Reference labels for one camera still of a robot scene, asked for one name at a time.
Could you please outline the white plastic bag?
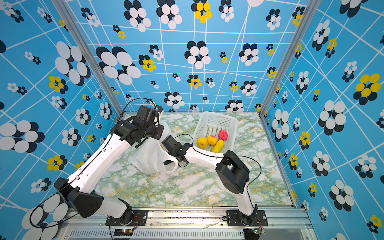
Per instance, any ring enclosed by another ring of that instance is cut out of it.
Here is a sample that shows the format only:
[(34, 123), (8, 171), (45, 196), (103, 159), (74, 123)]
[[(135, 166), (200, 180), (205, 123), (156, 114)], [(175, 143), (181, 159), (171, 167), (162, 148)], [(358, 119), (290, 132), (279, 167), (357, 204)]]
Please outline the white plastic bag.
[(178, 160), (169, 155), (161, 144), (171, 134), (168, 124), (161, 120), (165, 128), (160, 140), (149, 138), (138, 149), (133, 151), (130, 162), (144, 174), (170, 174), (178, 168)]

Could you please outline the yellow fruit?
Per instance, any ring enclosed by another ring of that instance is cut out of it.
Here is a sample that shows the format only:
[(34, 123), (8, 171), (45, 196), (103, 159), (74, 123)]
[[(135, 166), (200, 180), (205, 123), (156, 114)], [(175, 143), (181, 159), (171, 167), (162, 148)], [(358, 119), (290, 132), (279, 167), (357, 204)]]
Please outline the yellow fruit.
[(208, 146), (208, 139), (205, 137), (201, 137), (198, 139), (198, 147), (200, 149), (205, 149)]

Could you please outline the red orange fruit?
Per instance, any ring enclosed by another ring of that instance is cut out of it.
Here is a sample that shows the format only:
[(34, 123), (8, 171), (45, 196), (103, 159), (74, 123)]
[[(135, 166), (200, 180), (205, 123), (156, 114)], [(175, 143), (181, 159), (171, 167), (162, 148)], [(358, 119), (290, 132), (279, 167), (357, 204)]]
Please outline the red orange fruit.
[(211, 135), (208, 137), (207, 141), (209, 145), (215, 146), (218, 142), (218, 138), (216, 136)]

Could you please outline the yellow banana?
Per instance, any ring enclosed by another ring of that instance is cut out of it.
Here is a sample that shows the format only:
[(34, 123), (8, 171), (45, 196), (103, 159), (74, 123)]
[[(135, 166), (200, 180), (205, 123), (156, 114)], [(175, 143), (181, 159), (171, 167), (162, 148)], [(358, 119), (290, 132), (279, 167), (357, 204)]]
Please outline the yellow banana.
[(212, 152), (219, 153), (223, 149), (224, 143), (225, 142), (223, 140), (218, 140), (217, 143), (214, 145)]

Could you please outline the pink round fruit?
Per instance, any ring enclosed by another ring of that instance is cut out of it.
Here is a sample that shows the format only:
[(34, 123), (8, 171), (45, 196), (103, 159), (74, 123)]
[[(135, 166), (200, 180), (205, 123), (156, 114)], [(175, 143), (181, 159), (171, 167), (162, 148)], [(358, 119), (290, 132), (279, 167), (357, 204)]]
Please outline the pink round fruit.
[(220, 130), (219, 131), (219, 134), (218, 134), (218, 137), (219, 137), (219, 140), (222, 140), (222, 141), (226, 141), (228, 139), (228, 132), (226, 130)]

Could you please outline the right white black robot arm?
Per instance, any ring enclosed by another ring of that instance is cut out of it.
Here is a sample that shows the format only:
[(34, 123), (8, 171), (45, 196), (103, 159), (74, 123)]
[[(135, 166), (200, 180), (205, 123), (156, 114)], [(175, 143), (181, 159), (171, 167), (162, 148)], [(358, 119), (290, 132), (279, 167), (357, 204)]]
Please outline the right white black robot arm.
[(180, 163), (196, 164), (215, 170), (224, 187), (235, 195), (239, 212), (247, 218), (256, 215), (258, 207), (249, 193), (250, 170), (234, 152), (210, 154), (207, 151), (198, 151), (194, 145), (182, 145), (171, 135), (162, 141), (162, 145)]

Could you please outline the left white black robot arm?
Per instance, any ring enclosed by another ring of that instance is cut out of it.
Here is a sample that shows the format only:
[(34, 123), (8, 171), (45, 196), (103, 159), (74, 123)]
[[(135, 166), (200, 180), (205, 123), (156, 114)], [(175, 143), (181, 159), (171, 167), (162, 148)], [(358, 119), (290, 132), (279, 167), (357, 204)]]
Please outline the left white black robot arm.
[(120, 120), (112, 128), (97, 151), (68, 178), (54, 183), (59, 195), (82, 218), (94, 214), (117, 219), (128, 225), (133, 218), (133, 208), (124, 200), (114, 200), (96, 193), (95, 188), (112, 163), (132, 145), (139, 146), (148, 138), (159, 140), (164, 130), (160, 125), (163, 108), (140, 106), (136, 115)]

